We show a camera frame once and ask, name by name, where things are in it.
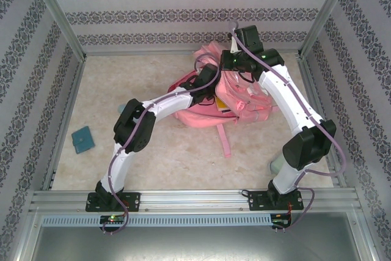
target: black mounting bracket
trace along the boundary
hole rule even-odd
[[[243,190],[242,195],[248,198],[250,211],[266,210],[303,210],[301,193],[296,190],[286,195],[281,195],[278,202],[272,203],[267,191],[248,191]]]
[[[141,114],[145,111],[142,102],[137,99],[130,100],[125,109],[122,111],[118,121],[114,126],[114,141],[125,145],[133,129],[136,127],[135,119],[140,118]],[[151,139],[153,126],[155,125],[156,116],[153,112],[147,111],[142,118],[139,128],[133,136],[132,141],[126,147],[125,152],[140,152],[149,143]]]
[[[285,63],[277,50],[263,49],[263,44],[259,39],[256,26],[253,25],[236,29],[235,34],[252,54],[256,55],[269,66],[273,67],[275,65],[283,65]],[[220,66],[221,70],[238,72],[240,77],[249,83],[259,81],[261,74],[268,71],[267,68],[264,68],[258,62],[253,60],[253,58],[244,51],[231,53],[230,50],[223,50],[220,57]],[[252,80],[250,81],[247,78],[244,78],[241,73],[251,73]]]
[[[140,207],[140,193],[120,193],[120,200],[129,212],[138,212]],[[114,207],[108,206],[98,193],[89,193],[86,203],[86,212],[124,212],[122,206],[117,203]]]
[[[116,195],[126,205],[129,212],[139,211],[140,193],[123,192],[122,189]],[[102,183],[99,181],[95,192],[88,194],[86,212],[123,212],[123,208],[114,196],[102,187]]]

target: cable clip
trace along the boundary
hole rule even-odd
[[[235,38],[231,37],[231,53],[240,52]]]
[[[307,116],[307,119],[310,120],[312,116],[313,116],[313,113],[310,116]]]

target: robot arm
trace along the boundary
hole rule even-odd
[[[322,117],[310,107],[298,88],[294,85],[280,54],[274,49],[263,50],[257,28],[255,26],[249,26],[237,29],[235,33],[247,49],[265,61],[269,66],[273,67],[275,71],[281,74],[288,83],[293,86],[301,101],[309,110],[310,116],[314,118],[316,122],[320,123],[331,136],[334,136],[336,126],[333,121],[328,120],[325,122]],[[232,40],[233,47],[231,50],[224,50],[222,52],[220,69],[237,71],[239,73],[251,73],[252,81],[250,82],[259,83],[262,88],[266,89],[271,94],[287,119],[293,135],[282,149],[282,155],[279,158],[283,161],[282,168],[268,185],[269,199],[273,205],[277,205],[279,200],[283,199],[284,195],[293,192],[297,188],[296,184],[301,174],[310,166],[319,162],[323,156],[327,155],[331,147],[331,141],[314,126],[313,122],[302,110],[299,102],[287,85],[273,74],[273,72],[266,71],[245,52],[239,51],[235,46],[236,42],[234,42],[234,39]],[[207,65],[193,83],[183,83],[173,92],[165,94],[162,97],[205,85],[215,76],[216,70],[217,68],[215,66]],[[161,101],[162,97],[159,97],[145,102],[138,102],[136,99],[132,99],[128,102],[114,127],[114,139],[116,143],[114,154],[117,154],[119,149],[125,145],[140,114],[145,108],[151,104],[155,105],[149,109],[140,122],[139,128],[132,141],[125,150],[120,152],[119,157],[112,165],[111,182],[116,194],[122,192],[126,173],[134,154],[141,151],[148,144],[155,122],[176,111],[200,103],[205,97],[214,93],[216,84],[217,80],[204,90],[177,94],[163,101]],[[116,201],[110,193],[108,172],[101,181],[98,182],[95,191],[109,207],[113,207],[116,204]]]
[[[273,66],[273,69],[293,86],[309,110],[310,116],[334,136],[336,127],[333,121],[324,122],[322,117],[311,108],[292,81],[287,67],[279,64]],[[331,141],[320,132],[303,111],[292,91],[275,74],[263,72],[259,84],[272,95],[284,114],[293,135],[293,138],[283,146],[282,154],[277,159],[282,161],[282,167],[268,186],[270,200],[277,203],[281,195],[288,194],[297,188],[296,182],[306,169],[312,167],[329,153]]]
[[[173,91],[156,99],[143,102],[132,99],[126,104],[125,109],[114,126],[115,146],[113,157],[118,154],[118,152],[119,156],[112,163],[110,177],[112,188],[117,195],[123,191],[126,173],[135,153],[140,152],[149,143],[155,122],[158,122],[179,110],[187,109],[198,104],[202,102],[205,97],[213,95],[218,79],[216,79],[215,82],[212,82],[212,80],[216,75],[217,67],[215,65],[207,64],[200,74],[195,77],[193,82],[184,82]],[[149,106],[151,107],[139,122],[138,129],[131,142],[125,149],[122,149],[135,129],[141,114]],[[109,187],[109,171],[107,171],[104,177],[97,183],[95,191],[107,207],[114,208],[117,205],[117,201],[112,196]]]
[[[137,122],[137,113],[141,113],[147,106],[154,104],[155,101],[161,100],[165,96],[172,93],[184,92],[186,89],[177,87],[170,93],[167,93],[157,99],[144,101],[139,103],[136,99],[128,102],[123,110],[118,122],[114,127],[115,131],[115,146],[113,156],[119,151],[128,139],[131,130]],[[167,98],[155,104],[143,118],[143,124],[140,125],[140,132],[136,133],[134,139],[129,146],[120,152],[120,155],[113,164],[111,172],[111,182],[113,183],[114,191],[117,193],[123,189],[126,173],[133,160],[134,154],[141,151],[150,140],[152,129],[155,122],[173,114],[176,111],[189,108],[192,105],[193,97],[190,93],[178,94]],[[104,190],[110,191],[108,182],[108,171],[101,179],[101,186]]]

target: beige floor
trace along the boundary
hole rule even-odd
[[[294,54],[283,54],[293,81],[304,92]],[[166,93],[169,85],[192,69],[193,57],[88,57],[57,168],[53,189],[92,190],[112,155],[113,126],[118,105]],[[77,155],[72,132],[88,125],[96,147]],[[195,129],[173,117],[160,121],[149,145],[136,155],[125,189],[266,188],[272,175],[268,163],[291,138],[281,112],[265,122],[225,125],[232,157],[225,159],[217,129]],[[317,167],[328,171],[323,159]],[[330,187],[329,177],[306,175],[302,186]]]

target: patterned wallpaper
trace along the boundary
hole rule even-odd
[[[87,53],[195,50],[227,42],[228,20],[265,46],[299,49],[325,0],[58,0]]]
[[[43,0],[0,0],[0,260],[42,187],[78,61]]]
[[[307,56],[380,260],[391,260],[390,17],[390,0],[339,0]]]

